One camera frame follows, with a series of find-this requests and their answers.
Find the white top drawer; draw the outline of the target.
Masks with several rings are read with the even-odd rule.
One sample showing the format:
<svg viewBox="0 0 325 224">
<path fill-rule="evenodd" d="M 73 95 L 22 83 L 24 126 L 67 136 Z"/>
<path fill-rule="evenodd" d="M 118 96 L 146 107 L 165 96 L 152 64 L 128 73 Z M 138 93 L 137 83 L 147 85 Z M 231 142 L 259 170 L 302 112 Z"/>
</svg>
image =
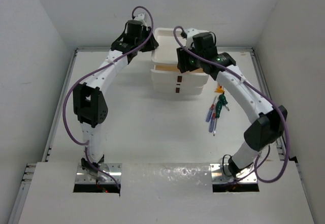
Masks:
<svg viewBox="0 0 325 224">
<path fill-rule="evenodd" d="M 175 66 L 155 66 L 150 73 L 154 84 L 202 87 L 208 81 L 208 75 L 200 69 L 194 72 L 180 73 Z"/>
</svg>

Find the yellow orange clamp tool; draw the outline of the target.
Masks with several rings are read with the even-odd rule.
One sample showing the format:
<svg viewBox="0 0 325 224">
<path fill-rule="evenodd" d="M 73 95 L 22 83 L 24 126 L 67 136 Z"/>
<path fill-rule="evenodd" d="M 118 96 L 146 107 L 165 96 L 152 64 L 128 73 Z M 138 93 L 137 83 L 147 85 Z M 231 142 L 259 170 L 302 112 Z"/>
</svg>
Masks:
<svg viewBox="0 0 325 224">
<path fill-rule="evenodd" d="M 225 89 L 222 85 L 218 84 L 217 88 L 214 91 L 215 93 L 225 93 Z"/>
</svg>

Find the short green screwdriver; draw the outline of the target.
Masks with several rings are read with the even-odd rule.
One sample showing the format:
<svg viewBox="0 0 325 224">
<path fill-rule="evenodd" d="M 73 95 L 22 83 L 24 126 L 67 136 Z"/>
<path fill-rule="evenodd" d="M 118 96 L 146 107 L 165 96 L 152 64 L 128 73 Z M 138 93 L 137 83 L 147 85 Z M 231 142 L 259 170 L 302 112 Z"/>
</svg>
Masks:
<svg viewBox="0 0 325 224">
<path fill-rule="evenodd" d="M 228 107 L 228 101 L 227 101 L 224 93 L 223 94 L 220 94 L 219 97 L 218 97 L 218 99 L 221 101 L 222 105 L 229 111 L 230 109 Z"/>
</svg>

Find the green stubby screwdriver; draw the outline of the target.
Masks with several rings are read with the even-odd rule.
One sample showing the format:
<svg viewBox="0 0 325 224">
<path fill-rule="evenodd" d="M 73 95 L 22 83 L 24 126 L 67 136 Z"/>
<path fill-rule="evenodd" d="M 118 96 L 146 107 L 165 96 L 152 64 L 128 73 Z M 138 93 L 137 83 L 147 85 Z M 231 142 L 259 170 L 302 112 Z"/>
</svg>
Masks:
<svg viewBox="0 0 325 224">
<path fill-rule="evenodd" d="M 220 117 L 220 113 L 221 113 L 222 108 L 223 108 L 223 103 L 221 101 L 218 101 L 215 104 L 215 118 Z"/>
</svg>

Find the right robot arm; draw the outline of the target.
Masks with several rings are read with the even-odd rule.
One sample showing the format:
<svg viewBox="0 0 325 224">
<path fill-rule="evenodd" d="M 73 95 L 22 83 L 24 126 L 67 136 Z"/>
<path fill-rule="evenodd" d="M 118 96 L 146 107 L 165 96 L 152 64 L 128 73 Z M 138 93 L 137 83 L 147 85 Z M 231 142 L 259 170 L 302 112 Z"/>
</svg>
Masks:
<svg viewBox="0 0 325 224">
<path fill-rule="evenodd" d="M 228 170 L 232 177 L 236 177 L 253 163 L 266 146 L 282 135 L 288 136 L 287 110 L 284 106 L 276 106 L 252 86 L 230 54 L 218 53 L 216 35 L 181 26 L 175 29 L 180 29 L 181 37 L 186 40 L 186 44 L 176 50 L 178 70 L 185 73 L 202 69 L 231 94 L 251 123 L 244 132 L 241 147 L 228 161 Z"/>
</svg>

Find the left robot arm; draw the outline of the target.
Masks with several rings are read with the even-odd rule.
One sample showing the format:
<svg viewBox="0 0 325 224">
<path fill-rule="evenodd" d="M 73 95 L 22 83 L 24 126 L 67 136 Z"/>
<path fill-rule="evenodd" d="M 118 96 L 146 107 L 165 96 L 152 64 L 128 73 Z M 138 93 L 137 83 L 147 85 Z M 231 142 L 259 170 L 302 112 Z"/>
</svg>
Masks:
<svg viewBox="0 0 325 224">
<path fill-rule="evenodd" d="M 101 68 L 109 67 L 89 76 L 73 89 L 73 109 L 80 122 L 83 140 L 87 153 L 81 160 L 83 167 L 96 172 L 104 161 L 104 149 L 101 140 L 101 124 L 108 116 L 108 105 L 105 99 L 106 91 L 116 75 L 137 56 L 134 51 L 144 41 L 147 43 L 140 49 L 148 52 L 158 47 L 158 42 L 145 21 L 129 20 L 125 24 L 123 33 L 112 43 L 106 60 Z"/>
</svg>

